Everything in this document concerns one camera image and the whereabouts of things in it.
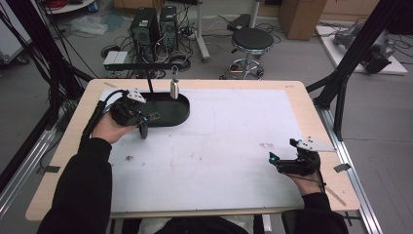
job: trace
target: person's right hand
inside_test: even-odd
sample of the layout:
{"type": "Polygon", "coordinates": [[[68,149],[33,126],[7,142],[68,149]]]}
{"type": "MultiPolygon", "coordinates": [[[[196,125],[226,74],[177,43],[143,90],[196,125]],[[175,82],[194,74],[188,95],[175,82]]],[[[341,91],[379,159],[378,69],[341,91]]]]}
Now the person's right hand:
{"type": "Polygon", "coordinates": [[[124,134],[136,129],[137,126],[120,126],[118,125],[110,116],[110,113],[104,114],[99,122],[97,123],[96,127],[94,127],[94,131],[92,132],[92,137],[102,138],[109,143],[113,144],[118,141],[124,134]]]}
{"type": "Polygon", "coordinates": [[[319,178],[316,173],[305,176],[286,174],[286,176],[290,177],[292,181],[294,181],[301,193],[301,196],[321,192],[321,188],[319,187],[319,178]]]}

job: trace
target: stool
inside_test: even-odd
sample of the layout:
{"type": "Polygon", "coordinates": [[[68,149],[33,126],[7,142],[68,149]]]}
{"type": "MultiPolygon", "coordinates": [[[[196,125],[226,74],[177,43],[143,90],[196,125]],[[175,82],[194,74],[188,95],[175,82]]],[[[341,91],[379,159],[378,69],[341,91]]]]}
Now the stool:
{"type": "Polygon", "coordinates": [[[264,67],[258,61],[252,60],[252,56],[261,56],[270,51],[274,45],[273,36],[258,28],[244,27],[234,32],[232,44],[235,51],[246,53],[246,58],[235,60],[220,79],[230,76],[240,80],[249,75],[262,80],[264,67]]]}

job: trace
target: table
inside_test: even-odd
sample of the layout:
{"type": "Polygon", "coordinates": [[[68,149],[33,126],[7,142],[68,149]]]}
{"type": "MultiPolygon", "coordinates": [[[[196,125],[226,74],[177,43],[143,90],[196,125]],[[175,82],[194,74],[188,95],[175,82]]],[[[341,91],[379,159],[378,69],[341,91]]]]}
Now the table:
{"type": "MultiPolygon", "coordinates": [[[[168,90],[169,80],[154,80],[154,90],[168,90]]],[[[81,99],[73,118],[56,150],[51,166],[61,167],[57,174],[46,173],[27,210],[28,220],[41,220],[52,204],[56,183],[71,156],[77,152],[79,140],[102,91],[109,88],[147,89],[145,80],[92,80],[81,99]]],[[[197,89],[249,89],[249,90],[284,90],[303,136],[312,136],[319,141],[330,143],[327,132],[308,96],[304,85],[298,81],[219,81],[219,80],[181,80],[182,90],[197,89]]],[[[357,195],[346,173],[336,173],[333,168],[340,164],[335,152],[321,152],[321,172],[327,183],[326,191],[333,211],[355,211],[359,208],[357,195]]],[[[285,211],[285,208],[271,209],[234,209],[191,212],[145,212],[140,214],[112,214],[112,217],[153,217],[172,215],[240,215],[271,214],[285,211]]]]}

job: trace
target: black sweatshirt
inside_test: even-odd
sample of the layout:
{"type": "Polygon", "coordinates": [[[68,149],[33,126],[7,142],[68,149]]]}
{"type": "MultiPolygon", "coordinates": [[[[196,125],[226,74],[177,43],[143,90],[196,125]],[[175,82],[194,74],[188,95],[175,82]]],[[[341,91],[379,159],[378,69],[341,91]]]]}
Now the black sweatshirt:
{"type": "MultiPolygon", "coordinates": [[[[105,233],[112,200],[112,170],[108,163],[111,149],[101,138],[90,138],[82,144],[58,180],[52,208],[40,224],[38,234],[105,233]]],[[[297,234],[348,233],[344,219],[331,211],[325,194],[309,194],[303,199],[305,209],[301,212],[297,234]]],[[[175,220],[179,219],[173,218],[159,233],[176,233],[175,220]]],[[[210,217],[207,221],[223,225],[230,229],[226,233],[232,233],[232,223],[226,223],[225,219],[210,217]]]]}

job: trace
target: brown box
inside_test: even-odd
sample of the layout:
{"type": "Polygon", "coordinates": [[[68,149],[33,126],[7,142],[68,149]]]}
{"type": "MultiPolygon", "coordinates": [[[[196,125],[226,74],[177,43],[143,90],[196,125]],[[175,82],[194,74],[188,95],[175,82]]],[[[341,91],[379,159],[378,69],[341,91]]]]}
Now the brown box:
{"type": "Polygon", "coordinates": [[[141,7],[156,8],[159,13],[163,6],[163,0],[114,0],[114,7],[118,9],[138,9],[141,7]]]}
{"type": "Polygon", "coordinates": [[[310,40],[327,0],[283,0],[279,23],[285,38],[310,40]]]}

